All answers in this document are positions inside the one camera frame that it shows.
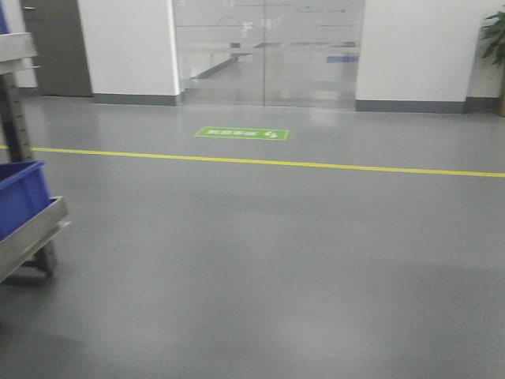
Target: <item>stainless steel shelf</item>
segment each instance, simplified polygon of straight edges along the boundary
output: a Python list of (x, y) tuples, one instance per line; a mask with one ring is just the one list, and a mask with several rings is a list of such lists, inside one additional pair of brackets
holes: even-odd
[(26, 58), (36, 55), (30, 33), (0, 35), (0, 75), (33, 68), (30, 60)]
[(65, 199), (54, 197), (49, 207), (0, 241), (0, 282), (43, 248), (69, 223)]

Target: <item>metal cart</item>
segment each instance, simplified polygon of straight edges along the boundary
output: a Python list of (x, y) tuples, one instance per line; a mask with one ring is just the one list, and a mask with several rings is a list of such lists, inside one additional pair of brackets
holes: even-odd
[[(27, 58), (36, 56), (30, 33), (0, 35), (0, 124), (12, 162), (34, 160), (14, 72), (32, 68)], [(52, 276), (57, 265), (52, 238), (67, 223), (62, 197), (0, 241), (0, 282), (19, 266), (37, 268)]]

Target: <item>gray epoxy floor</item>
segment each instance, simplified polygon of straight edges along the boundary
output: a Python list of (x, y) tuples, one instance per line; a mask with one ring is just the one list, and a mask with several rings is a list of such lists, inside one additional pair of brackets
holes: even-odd
[[(493, 114), (25, 106), (37, 146), (505, 171)], [(505, 179), (38, 157), (73, 224), (0, 286), (1, 377), (503, 379)]]

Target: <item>glass door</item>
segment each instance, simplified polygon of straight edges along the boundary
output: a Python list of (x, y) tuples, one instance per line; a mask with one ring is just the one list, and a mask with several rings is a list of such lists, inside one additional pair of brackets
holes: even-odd
[(264, 2), (174, 0), (182, 101), (264, 105)]
[(174, 0), (183, 103), (354, 107), (365, 0)]
[(265, 105), (353, 108), (364, 9), (365, 0), (265, 0)]

